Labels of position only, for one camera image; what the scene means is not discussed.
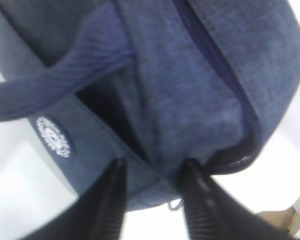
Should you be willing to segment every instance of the bag handle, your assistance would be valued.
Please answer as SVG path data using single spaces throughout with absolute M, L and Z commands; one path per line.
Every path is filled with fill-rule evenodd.
M 122 68 L 133 48 L 112 2 L 84 21 L 69 53 L 38 75 L 0 83 L 0 121 L 27 117 Z

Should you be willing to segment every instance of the zipper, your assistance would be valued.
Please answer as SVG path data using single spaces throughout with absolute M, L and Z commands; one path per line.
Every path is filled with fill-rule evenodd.
M 248 167 L 258 155 L 262 136 L 259 119 L 227 59 L 188 0 L 172 0 L 183 25 L 214 71 L 235 94 L 243 113 L 246 137 L 235 146 L 218 150 L 208 161 L 210 174 L 229 174 Z

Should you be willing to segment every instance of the circular logo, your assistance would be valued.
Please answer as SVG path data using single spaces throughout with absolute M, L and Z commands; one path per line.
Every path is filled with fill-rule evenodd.
M 36 120 L 36 125 L 41 137 L 52 151 L 55 151 L 60 157 L 70 157 L 69 143 L 54 123 L 46 117 L 41 116 Z

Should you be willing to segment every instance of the blue fabric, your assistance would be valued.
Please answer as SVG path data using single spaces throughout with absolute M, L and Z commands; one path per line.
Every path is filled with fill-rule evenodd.
M 264 144 L 300 81 L 300 28 L 288 3 L 189 3 L 246 94 Z M 55 120 L 75 151 L 65 160 L 46 149 L 79 194 L 114 158 L 129 162 L 129 210 L 137 210 L 178 197 L 174 185 L 185 158 L 210 167 L 212 160 L 222 163 L 212 157 L 216 153 L 233 155 L 223 167 L 238 171 L 242 159 L 250 164 L 256 157 L 233 154 L 239 145 L 250 151 L 242 105 L 172 1 L 108 1 L 97 7 L 69 53 L 47 70 L 3 22 L 0 15 L 0 69 L 7 80 L 17 79 L 0 83 L 0 121 L 29 117 L 35 126 L 42 115 Z M 98 81 L 113 83 L 145 159 L 74 96 Z
M 132 57 L 121 19 L 110 2 L 104 4 L 86 19 L 73 48 L 59 63 L 36 76 L 0 83 L 0 121 L 47 108 L 123 67 Z

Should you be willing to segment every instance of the blue bag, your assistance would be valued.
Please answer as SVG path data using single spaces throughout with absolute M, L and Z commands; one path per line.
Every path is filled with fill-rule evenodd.
M 42 5 L 18 17 L 26 4 Z M 247 168 L 300 82 L 285 0 L 52 5 L 0 0 L 0 121 L 28 118 L 79 195 L 126 159 L 130 211 L 179 198 L 186 158 L 210 175 Z

